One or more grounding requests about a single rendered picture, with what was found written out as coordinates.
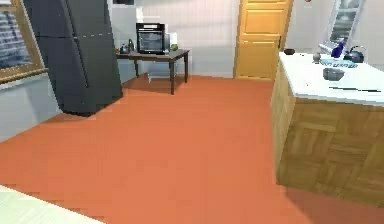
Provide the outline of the orange wooden room door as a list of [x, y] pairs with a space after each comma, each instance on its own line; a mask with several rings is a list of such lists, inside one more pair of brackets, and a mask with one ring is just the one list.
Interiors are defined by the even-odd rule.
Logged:
[[240, 0], [234, 77], [272, 81], [294, 0]]

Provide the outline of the black fridge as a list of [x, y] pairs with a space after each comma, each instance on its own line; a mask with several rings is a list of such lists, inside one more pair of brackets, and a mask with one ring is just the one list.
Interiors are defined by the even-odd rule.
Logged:
[[107, 0], [23, 0], [59, 108], [90, 116], [123, 96]]

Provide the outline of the black microwave oven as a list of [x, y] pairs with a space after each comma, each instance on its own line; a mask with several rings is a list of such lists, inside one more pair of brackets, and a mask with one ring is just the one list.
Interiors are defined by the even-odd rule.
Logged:
[[165, 54], [165, 25], [161, 23], [137, 23], [137, 51], [142, 54]]

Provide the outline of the light blue cloth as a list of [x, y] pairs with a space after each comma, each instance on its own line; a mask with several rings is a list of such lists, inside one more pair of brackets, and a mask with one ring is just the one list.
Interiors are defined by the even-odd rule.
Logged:
[[324, 66], [331, 67], [345, 67], [345, 68], [356, 68], [357, 64], [349, 60], [340, 60], [335, 58], [321, 59], [320, 63]]

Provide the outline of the wooden framed window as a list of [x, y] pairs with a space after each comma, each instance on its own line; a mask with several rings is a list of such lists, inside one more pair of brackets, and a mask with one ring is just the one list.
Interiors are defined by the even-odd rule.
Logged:
[[0, 85], [47, 71], [22, 0], [0, 0]]

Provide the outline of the dark brown table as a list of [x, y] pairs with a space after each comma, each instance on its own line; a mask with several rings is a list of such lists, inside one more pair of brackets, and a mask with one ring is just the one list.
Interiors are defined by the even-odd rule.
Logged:
[[130, 52], [128, 54], [117, 53], [118, 59], [132, 60], [135, 68], [135, 76], [140, 77], [138, 62], [139, 61], [154, 61], [154, 62], [166, 62], [169, 65], [169, 77], [170, 77], [170, 94], [173, 95], [175, 92], [175, 69], [174, 64], [177, 60], [184, 60], [184, 82], [188, 82], [189, 76], [189, 50], [178, 49], [171, 51], [168, 54], [157, 55], [157, 54], [143, 54], [139, 52]]

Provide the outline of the grey bowl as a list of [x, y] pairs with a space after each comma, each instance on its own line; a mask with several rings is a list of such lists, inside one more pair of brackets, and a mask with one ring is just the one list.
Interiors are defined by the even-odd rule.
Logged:
[[324, 68], [323, 69], [323, 78], [328, 81], [339, 81], [345, 72], [341, 69], [336, 68]]

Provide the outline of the white box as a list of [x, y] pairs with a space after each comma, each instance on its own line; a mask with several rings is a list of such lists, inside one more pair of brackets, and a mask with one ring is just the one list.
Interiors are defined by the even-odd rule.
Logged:
[[177, 44], [177, 33], [176, 32], [165, 34], [165, 50], [166, 51], [173, 51], [173, 50], [171, 50], [172, 44]]

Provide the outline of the dark blue kettle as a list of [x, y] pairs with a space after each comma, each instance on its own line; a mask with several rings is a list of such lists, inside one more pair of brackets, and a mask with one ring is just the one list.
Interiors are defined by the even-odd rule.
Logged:
[[343, 59], [354, 63], [363, 63], [365, 59], [364, 54], [360, 51], [356, 51], [356, 48], [358, 48], [358, 45], [353, 46], [349, 51], [347, 51]]

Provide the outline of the wooden counter with white top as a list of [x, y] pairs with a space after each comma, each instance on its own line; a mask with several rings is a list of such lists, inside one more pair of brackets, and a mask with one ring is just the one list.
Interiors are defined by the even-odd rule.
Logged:
[[384, 208], [384, 72], [360, 64], [341, 84], [323, 69], [310, 54], [279, 54], [270, 103], [276, 183]]

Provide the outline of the black knife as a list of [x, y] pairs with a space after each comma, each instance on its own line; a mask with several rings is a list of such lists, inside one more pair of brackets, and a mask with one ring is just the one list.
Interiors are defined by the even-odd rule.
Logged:
[[328, 87], [329, 89], [334, 89], [334, 90], [343, 90], [343, 91], [360, 91], [360, 92], [382, 92], [381, 90], [377, 89], [358, 89], [358, 88], [352, 88], [352, 87]]

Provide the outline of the blue bottle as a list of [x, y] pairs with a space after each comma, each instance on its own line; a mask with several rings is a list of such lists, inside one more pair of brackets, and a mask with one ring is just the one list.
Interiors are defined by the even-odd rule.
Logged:
[[332, 49], [331, 56], [333, 58], [339, 58], [342, 54], [343, 48], [344, 48], [344, 42], [341, 41], [338, 43], [338, 45], [335, 48]]

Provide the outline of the white framed window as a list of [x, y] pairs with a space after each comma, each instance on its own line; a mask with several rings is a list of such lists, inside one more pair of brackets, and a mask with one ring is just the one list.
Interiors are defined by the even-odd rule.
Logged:
[[334, 0], [324, 41], [319, 44], [321, 53], [330, 54], [339, 42], [344, 43], [345, 50], [351, 46], [365, 2], [366, 0]]

